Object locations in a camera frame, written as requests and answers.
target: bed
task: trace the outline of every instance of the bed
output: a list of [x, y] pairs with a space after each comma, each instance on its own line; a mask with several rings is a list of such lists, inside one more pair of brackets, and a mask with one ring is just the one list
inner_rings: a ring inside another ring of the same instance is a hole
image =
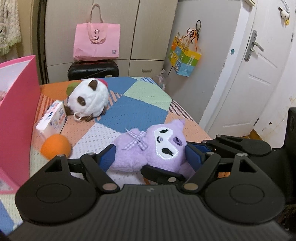
[[[70, 158], [79, 158], [88, 152], [99, 153], [124, 133], [126, 128], [145, 131], [151, 125], [168, 123], [180, 118], [185, 119], [183, 132], [187, 141], [201, 142], [210, 139], [191, 116], [152, 79], [114, 77], [106, 78], [105, 81], [109, 87], [109, 105], [106, 115], [90, 122], [79, 123], [70, 116], [61, 132], [72, 145]], [[36, 110], [35, 125], [55, 100], [67, 101], [66, 89], [69, 84], [70, 82], [61, 82], [40, 86], [41, 96]], [[30, 150], [30, 176], [47, 163], [47, 159], [40, 154], [42, 144], [43, 139], [34, 128]], [[127, 174], [108, 170], [107, 174], [120, 187], [125, 183], [150, 184], [140, 172]], [[0, 195], [0, 229], [8, 234], [21, 222], [14, 195]]]

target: hanging plush toy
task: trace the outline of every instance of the hanging plush toy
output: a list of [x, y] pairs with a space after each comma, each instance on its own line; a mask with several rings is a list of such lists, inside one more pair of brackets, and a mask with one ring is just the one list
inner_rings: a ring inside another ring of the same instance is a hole
[[286, 10], [280, 7], [279, 7], [279, 11], [281, 12], [282, 19], [285, 20], [285, 25], [288, 26], [290, 24], [290, 14]]
[[194, 170], [185, 157], [184, 125], [185, 120], [173, 120], [153, 125], [146, 131], [127, 130], [114, 141], [115, 161], [110, 169], [133, 172], [148, 164], [189, 178]]
[[73, 115], [76, 121], [85, 121], [104, 115], [108, 106], [108, 84], [102, 79], [83, 80], [72, 88], [68, 103], [65, 106], [67, 115]]

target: ribbed black surface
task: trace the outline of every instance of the ribbed black surface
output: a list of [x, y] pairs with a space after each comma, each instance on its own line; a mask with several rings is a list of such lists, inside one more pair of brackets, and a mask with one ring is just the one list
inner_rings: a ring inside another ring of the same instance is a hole
[[218, 219], [197, 196], [173, 185], [125, 185], [103, 195], [84, 217], [59, 226], [23, 223], [12, 241], [286, 241], [290, 236], [276, 222], [236, 226]]

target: orange ball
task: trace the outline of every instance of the orange ball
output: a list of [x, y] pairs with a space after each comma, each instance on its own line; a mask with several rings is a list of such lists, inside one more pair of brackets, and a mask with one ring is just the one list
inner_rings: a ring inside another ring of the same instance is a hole
[[71, 144], [63, 135], [54, 134], [46, 139], [40, 152], [49, 160], [53, 159], [56, 155], [61, 154], [65, 154], [68, 157], [71, 152]]

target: checkered ribbon bow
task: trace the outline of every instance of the checkered ribbon bow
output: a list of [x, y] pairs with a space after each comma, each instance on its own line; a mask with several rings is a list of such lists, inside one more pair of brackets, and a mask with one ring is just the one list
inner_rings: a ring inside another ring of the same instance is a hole
[[122, 150], [130, 150], [133, 148], [136, 144], [141, 148], [142, 151], [147, 149], [147, 144], [142, 140], [142, 137], [146, 135], [145, 131], [141, 131], [139, 135], [133, 133], [132, 131], [129, 131], [126, 129], [126, 132], [133, 138], [133, 140]]

